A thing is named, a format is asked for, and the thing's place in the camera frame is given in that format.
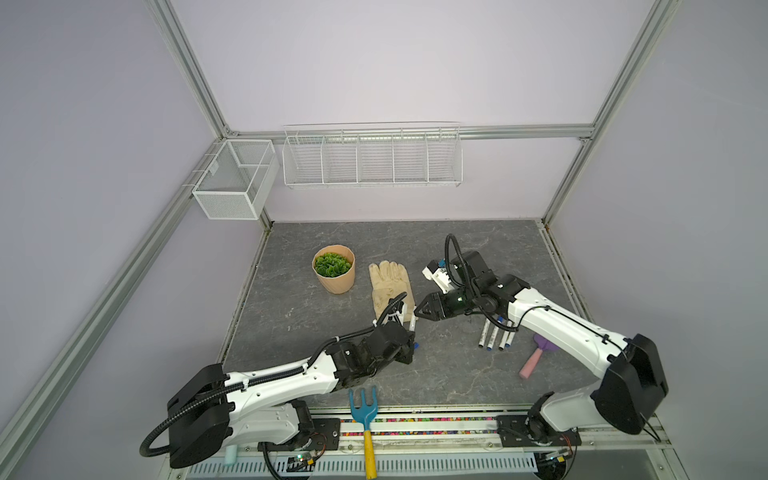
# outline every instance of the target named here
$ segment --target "beige glove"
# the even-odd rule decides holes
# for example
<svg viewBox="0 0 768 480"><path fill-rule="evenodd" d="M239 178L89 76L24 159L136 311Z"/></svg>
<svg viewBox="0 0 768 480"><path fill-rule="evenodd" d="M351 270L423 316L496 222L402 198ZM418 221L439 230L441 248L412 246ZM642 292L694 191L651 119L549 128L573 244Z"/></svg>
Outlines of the beige glove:
<svg viewBox="0 0 768 480"><path fill-rule="evenodd" d="M376 318L382 314L382 311L389 304L389 299L395 298L400 293L408 292L403 303L408 305L405 322L412 322L413 316L413 292L411 291L411 280L408 278L408 272L403 265L395 262L382 261L379 265L371 263L368 265L368 271L371 274L371 285L373 285L373 309L376 311Z"/></svg>

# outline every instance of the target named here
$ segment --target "table top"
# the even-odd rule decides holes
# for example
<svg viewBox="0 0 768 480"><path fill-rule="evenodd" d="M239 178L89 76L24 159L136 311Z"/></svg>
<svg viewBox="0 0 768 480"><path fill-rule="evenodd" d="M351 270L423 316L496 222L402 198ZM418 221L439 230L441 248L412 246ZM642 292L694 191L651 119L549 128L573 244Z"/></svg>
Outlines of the table top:
<svg viewBox="0 0 768 480"><path fill-rule="evenodd" d="M369 326L375 316L370 263L405 265L420 302L438 290L421 271L443 256L447 233L457 236L462 251L477 250L497 275L519 276L572 309L533 220L275 223L227 351L225 371L265 369L306 358L322 341ZM318 250L336 243L356 257L355 284L341 295L325 291L311 267ZM365 386L377 385L381 406L526 404L546 392L565 392L596 380L562 350L546 352L531 378L521 379L518 371L536 349L533 332L521 328L511 348L488 352L478 348L484 321L481 316L418 320L413 363L393 362ZM313 407L349 405L346 391L305 400Z"/></svg>

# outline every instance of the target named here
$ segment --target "green succulent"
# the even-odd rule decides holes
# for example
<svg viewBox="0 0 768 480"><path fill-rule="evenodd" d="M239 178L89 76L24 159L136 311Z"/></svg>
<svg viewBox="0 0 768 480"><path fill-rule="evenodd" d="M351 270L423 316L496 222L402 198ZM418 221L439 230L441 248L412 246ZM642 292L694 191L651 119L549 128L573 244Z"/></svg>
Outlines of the green succulent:
<svg viewBox="0 0 768 480"><path fill-rule="evenodd" d="M352 264L338 253L324 253L315 259L315 271L320 276L333 278L349 272Z"/></svg>

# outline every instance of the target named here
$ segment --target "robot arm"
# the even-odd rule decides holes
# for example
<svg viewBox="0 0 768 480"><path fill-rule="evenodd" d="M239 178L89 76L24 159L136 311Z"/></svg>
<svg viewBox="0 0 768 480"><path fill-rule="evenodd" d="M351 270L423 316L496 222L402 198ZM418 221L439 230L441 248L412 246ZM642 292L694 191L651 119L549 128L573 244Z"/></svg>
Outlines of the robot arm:
<svg viewBox="0 0 768 480"><path fill-rule="evenodd" d="M456 258L446 263L449 241ZM445 253L445 260L432 261L423 270L441 292L428 295L416 307L416 316L438 321L481 313L511 333L524 326L570 353L598 378L581 389L542 396L528 413L531 439L547 443L573 427L602 423L632 435L643 430L668 392L651 340L642 335L629 339L603 329L514 275L496 276L479 253L462 254L452 235L445 239Z"/></svg>
<svg viewBox="0 0 768 480"><path fill-rule="evenodd" d="M386 321L403 297L390 302L375 326L329 339L307 359L254 372L224 374L221 363L202 368L168 401L167 420L144 439L139 452L170 453L170 466L183 468L228 445L301 448L316 434L316 422L306 403L296 399L359 385L393 361L410 364L415 334L402 321ZM166 429L168 445L151 448Z"/></svg>

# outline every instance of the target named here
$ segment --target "wire basket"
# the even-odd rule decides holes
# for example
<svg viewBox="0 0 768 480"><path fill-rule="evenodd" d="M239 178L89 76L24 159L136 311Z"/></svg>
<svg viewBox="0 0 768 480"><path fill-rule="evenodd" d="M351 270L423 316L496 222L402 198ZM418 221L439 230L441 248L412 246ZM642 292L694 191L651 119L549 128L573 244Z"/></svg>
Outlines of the wire basket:
<svg viewBox="0 0 768 480"><path fill-rule="evenodd" d="M289 134L288 187L430 185L462 182L458 127Z"/></svg>
<svg viewBox="0 0 768 480"><path fill-rule="evenodd" d="M256 220L280 163L269 140L225 140L192 194L212 220Z"/></svg>

